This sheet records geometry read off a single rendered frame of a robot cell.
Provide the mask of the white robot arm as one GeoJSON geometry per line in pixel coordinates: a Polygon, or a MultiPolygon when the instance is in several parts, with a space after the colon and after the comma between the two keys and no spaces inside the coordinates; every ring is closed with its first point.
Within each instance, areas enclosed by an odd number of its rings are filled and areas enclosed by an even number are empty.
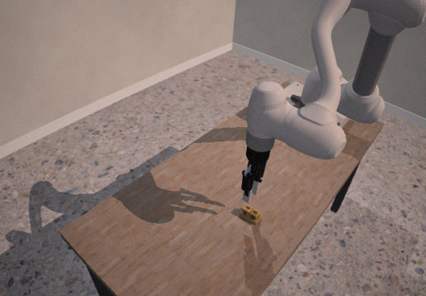
{"type": "Polygon", "coordinates": [[[397,34],[419,26],[425,16],[426,0],[322,0],[312,25],[317,65],[301,97],[293,94],[292,106],[280,84],[255,86],[247,109],[247,146],[267,152],[277,138],[314,158],[337,157],[347,141],[336,111],[357,122],[377,122],[385,108],[377,83],[397,34]],[[337,67],[331,31],[351,8],[367,11],[371,26],[355,78],[348,82],[337,67]]]}

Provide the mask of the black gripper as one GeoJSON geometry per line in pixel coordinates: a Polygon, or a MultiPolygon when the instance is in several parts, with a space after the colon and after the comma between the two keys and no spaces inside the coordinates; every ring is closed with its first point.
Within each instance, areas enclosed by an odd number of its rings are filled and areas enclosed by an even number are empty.
{"type": "Polygon", "coordinates": [[[269,156],[270,150],[267,152],[257,152],[247,146],[246,157],[249,161],[248,168],[242,171],[242,190],[244,191],[242,200],[247,203],[250,203],[252,193],[254,195],[258,193],[259,184],[262,182],[260,178],[264,175],[269,156]]]}

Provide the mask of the orange rectangular tray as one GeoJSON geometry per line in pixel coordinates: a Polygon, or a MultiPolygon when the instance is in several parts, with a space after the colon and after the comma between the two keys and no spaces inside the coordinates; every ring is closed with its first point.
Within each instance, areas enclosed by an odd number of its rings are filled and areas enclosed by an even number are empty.
{"type": "Polygon", "coordinates": [[[244,219],[248,220],[249,222],[251,222],[254,225],[256,225],[260,221],[260,219],[262,218],[262,215],[260,215],[260,217],[256,221],[254,221],[253,219],[251,219],[248,216],[244,215],[242,213],[242,211],[240,212],[239,216],[243,217],[244,219]]]}

